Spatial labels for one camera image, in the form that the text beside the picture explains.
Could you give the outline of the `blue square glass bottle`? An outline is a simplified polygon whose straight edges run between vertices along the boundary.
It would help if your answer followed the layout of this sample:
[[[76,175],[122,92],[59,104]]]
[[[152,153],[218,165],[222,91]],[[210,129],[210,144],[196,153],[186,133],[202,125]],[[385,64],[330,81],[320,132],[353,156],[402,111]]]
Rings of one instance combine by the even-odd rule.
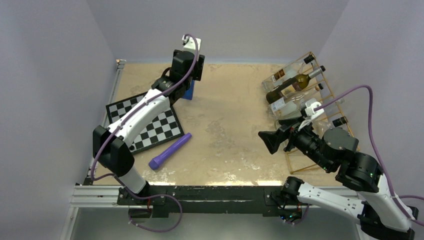
[[[195,80],[192,80],[189,89],[185,91],[182,98],[185,100],[191,101],[194,96],[194,88],[195,88]]]

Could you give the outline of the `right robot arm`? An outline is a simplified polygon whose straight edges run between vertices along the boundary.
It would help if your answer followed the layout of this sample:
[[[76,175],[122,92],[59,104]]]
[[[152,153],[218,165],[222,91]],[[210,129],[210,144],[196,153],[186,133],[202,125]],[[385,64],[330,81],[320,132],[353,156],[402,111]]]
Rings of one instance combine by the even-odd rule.
[[[383,167],[371,155],[357,150],[359,141],[340,127],[330,128],[323,136],[311,124],[302,125],[300,118],[282,120],[275,131],[260,131],[258,136],[274,154],[283,142],[285,151],[298,149],[335,180],[355,191],[362,199],[331,193],[289,176],[280,191],[280,208],[286,205],[315,205],[339,214],[378,240],[412,240],[412,222],[418,216],[416,207],[407,206],[391,195]]]

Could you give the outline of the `clear round short bottle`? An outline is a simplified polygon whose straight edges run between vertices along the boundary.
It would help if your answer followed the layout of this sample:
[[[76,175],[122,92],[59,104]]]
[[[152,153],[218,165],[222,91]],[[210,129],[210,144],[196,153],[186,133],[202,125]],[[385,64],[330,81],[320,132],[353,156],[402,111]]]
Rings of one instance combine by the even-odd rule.
[[[323,89],[323,85],[319,83],[309,90],[290,92],[287,96],[269,104],[268,109],[279,120],[294,118],[300,114],[302,104],[309,100],[315,102],[314,96]]]

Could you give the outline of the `clear bottle black cap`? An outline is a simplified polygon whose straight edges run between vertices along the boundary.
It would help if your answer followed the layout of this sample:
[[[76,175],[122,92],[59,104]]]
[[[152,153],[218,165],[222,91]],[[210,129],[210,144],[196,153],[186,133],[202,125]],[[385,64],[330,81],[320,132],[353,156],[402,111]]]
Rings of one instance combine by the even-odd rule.
[[[271,76],[262,81],[262,87],[265,92],[268,93],[286,80],[295,77],[298,74],[302,74],[305,71],[308,72],[312,67],[314,67],[315,64],[315,56],[310,53],[305,58],[292,61],[276,72],[272,73]]]

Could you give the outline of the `purple flashlight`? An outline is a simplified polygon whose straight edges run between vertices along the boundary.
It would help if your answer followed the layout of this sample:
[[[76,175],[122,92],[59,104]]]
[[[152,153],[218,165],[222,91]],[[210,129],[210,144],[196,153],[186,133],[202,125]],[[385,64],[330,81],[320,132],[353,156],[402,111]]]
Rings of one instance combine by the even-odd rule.
[[[180,137],[176,142],[174,142],[171,146],[169,146],[166,150],[164,150],[159,155],[153,157],[148,166],[152,170],[158,170],[161,165],[174,153],[176,153],[181,147],[183,147],[190,139],[192,138],[191,133],[186,133],[182,137]]]

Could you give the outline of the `dark green wine bottle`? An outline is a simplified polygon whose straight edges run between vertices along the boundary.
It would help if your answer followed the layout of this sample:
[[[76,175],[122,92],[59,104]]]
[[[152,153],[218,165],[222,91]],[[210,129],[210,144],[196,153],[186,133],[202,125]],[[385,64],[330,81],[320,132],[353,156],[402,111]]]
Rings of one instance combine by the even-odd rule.
[[[294,77],[287,79],[282,84],[278,85],[266,94],[265,98],[267,100],[267,103],[272,104],[275,101],[283,98],[283,90],[288,88],[289,86],[292,86],[297,92],[304,90],[309,85],[311,79],[315,78],[317,75],[322,74],[325,70],[326,68],[321,65],[309,74],[300,73]]]

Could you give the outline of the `black white chessboard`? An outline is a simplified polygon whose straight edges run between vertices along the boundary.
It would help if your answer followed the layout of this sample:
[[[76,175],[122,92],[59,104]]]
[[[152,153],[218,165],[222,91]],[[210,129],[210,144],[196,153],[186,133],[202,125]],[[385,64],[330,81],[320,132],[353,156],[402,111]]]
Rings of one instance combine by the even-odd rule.
[[[122,118],[127,112],[136,106],[146,93],[140,93],[105,106],[107,118],[110,124]],[[177,113],[172,106],[155,117],[135,138],[129,148],[132,154],[138,154],[151,148],[157,147],[171,140],[182,137],[185,134],[178,119]]]

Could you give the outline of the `clear square black-label bottle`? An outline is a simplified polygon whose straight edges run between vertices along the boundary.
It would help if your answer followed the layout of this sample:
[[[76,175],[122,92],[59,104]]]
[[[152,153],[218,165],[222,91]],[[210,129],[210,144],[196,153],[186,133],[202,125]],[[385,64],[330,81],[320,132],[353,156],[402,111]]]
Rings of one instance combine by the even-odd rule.
[[[348,122],[348,119],[342,116],[331,121],[316,120],[312,123],[312,127],[319,138],[322,138],[327,130],[346,125]]]

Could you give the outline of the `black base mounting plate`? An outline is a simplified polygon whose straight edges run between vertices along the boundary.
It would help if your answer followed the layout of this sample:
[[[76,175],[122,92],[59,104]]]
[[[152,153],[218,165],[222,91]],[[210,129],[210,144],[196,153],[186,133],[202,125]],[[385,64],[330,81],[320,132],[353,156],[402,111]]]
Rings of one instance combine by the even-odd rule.
[[[170,213],[261,214],[295,221],[303,216],[303,204],[283,197],[280,186],[152,185],[137,199],[127,190],[118,190],[119,206],[148,207],[154,218]]]

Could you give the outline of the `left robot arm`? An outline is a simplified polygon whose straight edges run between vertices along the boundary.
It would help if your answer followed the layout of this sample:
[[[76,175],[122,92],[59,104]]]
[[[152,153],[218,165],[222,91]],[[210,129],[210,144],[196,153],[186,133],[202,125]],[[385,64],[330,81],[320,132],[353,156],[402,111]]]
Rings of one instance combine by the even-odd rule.
[[[131,110],[108,127],[99,125],[93,130],[94,164],[110,170],[138,205],[148,201],[150,185],[136,169],[130,146],[148,124],[184,96],[193,81],[201,80],[204,61],[202,54],[175,50],[171,66]]]

